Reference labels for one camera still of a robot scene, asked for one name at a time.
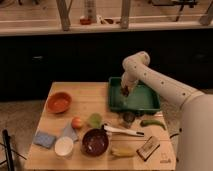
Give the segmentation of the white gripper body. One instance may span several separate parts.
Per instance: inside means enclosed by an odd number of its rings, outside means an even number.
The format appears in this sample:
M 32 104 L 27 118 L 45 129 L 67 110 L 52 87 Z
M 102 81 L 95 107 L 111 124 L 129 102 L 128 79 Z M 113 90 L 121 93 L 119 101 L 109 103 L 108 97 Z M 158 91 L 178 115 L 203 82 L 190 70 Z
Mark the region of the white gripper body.
M 130 92 L 135 88 L 135 86 L 138 84 L 138 80 L 125 72 L 121 77 L 121 88 L 127 86 L 130 90 Z

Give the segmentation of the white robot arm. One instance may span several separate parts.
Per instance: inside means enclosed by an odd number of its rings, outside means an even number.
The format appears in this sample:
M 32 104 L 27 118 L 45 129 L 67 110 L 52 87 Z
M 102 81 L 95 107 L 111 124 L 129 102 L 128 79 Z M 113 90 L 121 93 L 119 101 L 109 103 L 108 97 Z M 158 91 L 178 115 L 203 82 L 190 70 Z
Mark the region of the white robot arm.
M 181 111 L 176 171 L 213 171 L 213 94 L 148 67 L 145 51 L 126 57 L 121 86 L 131 92 L 142 81 Z

